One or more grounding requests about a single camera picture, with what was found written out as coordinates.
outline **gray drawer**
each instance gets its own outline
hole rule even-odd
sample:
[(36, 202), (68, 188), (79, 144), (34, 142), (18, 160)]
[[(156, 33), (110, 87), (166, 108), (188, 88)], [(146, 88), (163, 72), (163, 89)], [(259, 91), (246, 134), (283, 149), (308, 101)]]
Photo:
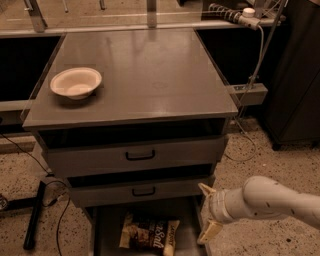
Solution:
[(197, 140), (55, 149), (44, 157), (56, 177), (63, 178), (215, 163), (221, 159), (225, 146), (225, 136), (212, 136)]
[(136, 209), (155, 216), (175, 216), (180, 220), (175, 235), (175, 256), (210, 256), (209, 246), (199, 246), (201, 217), (199, 204), (194, 197), (173, 198), (102, 206), (96, 208), (96, 221), (93, 224), (92, 252), (94, 256), (154, 256), (153, 253), (137, 252), (119, 248), (123, 219), (128, 209)]
[(213, 181), (214, 177), (208, 176), (70, 188), (70, 197), (76, 207), (185, 197), (201, 195), (198, 183), (211, 186)]

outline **white bowl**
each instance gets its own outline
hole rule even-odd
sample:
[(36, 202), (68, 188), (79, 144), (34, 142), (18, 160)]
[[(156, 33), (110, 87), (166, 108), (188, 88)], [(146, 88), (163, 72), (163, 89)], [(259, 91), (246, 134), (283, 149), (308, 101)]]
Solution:
[(73, 100), (88, 97), (101, 83), (100, 73), (92, 68), (71, 68), (54, 76), (50, 89)]

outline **speckled floor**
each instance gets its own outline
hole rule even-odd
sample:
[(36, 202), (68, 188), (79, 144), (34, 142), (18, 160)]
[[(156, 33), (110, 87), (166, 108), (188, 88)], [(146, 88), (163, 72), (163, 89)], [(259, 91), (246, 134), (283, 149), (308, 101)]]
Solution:
[[(218, 164), (214, 188), (236, 188), (252, 175), (265, 175), (300, 192), (320, 195), (320, 149), (308, 144), (271, 149), (271, 142), (255, 119), (247, 118), (244, 129), (256, 145), (244, 138), (235, 125), (230, 126), (226, 153)], [(9, 200), (34, 196), (45, 173), (25, 153), (0, 155), (0, 192)], [(48, 186), (44, 202), (48, 203), (64, 188), (59, 183)], [(62, 198), (54, 206), (43, 208), (36, 235), (36, 246), (25, 251), (22, 246), (31, 208), (0, 213), (0, 255), (59, 255), (56, 228), (67, 204)], [(62, 255), (88, 255), (90, 224), (80, 209), (71, 203), (60, 225)], [(320, 255), (320, 231), (293, 218), (272, 221), (241, 220), (225, 225), (210, 242), (213, 256), (231, 255)]]

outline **cabinet top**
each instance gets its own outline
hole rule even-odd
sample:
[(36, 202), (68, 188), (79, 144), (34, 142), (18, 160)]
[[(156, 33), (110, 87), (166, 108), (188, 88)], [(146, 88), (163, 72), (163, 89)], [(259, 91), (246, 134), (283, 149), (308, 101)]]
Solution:
[[(90, 67), (102, 84), (83, 100), (51, 92), (61, 71)], [(193, 29), (67, 34), (24, 121), (26, 130), (164, 120), (230, 117), (237, 113)]]

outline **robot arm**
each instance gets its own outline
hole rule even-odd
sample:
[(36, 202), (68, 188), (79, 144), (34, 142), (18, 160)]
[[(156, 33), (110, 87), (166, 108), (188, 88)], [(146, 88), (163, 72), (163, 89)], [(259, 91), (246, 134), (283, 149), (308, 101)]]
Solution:
[(242, 188), (215, 191), (199, 184), (209, 215), (198, 243), (213, 238), (222, 224), (242, 218), (274, 219), (291, 216), (320, 230), (320, 196), (304, 194), (263, 176), (249, 178)]

